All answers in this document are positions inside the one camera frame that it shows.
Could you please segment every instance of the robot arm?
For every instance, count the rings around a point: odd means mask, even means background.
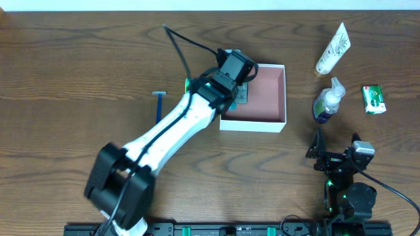
[[[254,61],[238,51],[226,55],[220,68],[190,81],[175,109],[146,134],[118,149],[103,147],[96,158],[85,188],[85,196],[106,216],[104,231],[112,222],[123,236],[143,235],[143,219],[149,209],[155,178],[172,155],[217,115],[225,113],[237,95],[237,86],[248,77]]]

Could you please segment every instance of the lotion tube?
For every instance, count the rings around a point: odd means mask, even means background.
[[[315,75],[323,76],[328,74],[348,48],[350,48],[350,39],[348,38],[344,23],[341,23],[333,39],[329,42],[328,47],[316,63]]]

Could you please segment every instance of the wooden table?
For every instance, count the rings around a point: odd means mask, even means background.
[[[420,203],[420,12],[26,12],[0,24],[0,235],[61,235],[68,222],[101,222],[83,197],[98,150],[123,145],[180,100],[185,73],[162,23],[213,49],[242,49],[284,64],[287,124],[280,134],[222,132],[216,120],[189,140],[157,180],[151,216],[179,222],[279,222],[322,215],[325,176],[306,150],[312,101],[330,77],[314,66],[344,22],[351,48],[332,71],[347,93],[322,126],[331,151],[353,132],[377,153],[367,173]],[[213,55],[180,42],[194,75]],[[387,112],[366,115],[360,88],[382,86]],[[378,191],[373,219],[408,235],[415,210]]]

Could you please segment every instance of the green soap package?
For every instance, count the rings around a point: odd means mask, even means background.
[[[363,100],[365,102],[365,112],[367,114],[379,114],[386,112],[383,101],[382,89],[379,85],[363,86]]]

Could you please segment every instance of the pink box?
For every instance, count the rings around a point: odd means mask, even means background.
[[[259,64],[258,75],[248,84],[248,102],[222,115],[220,129],[282,131],[287,121],[285,79],[283,65]]]

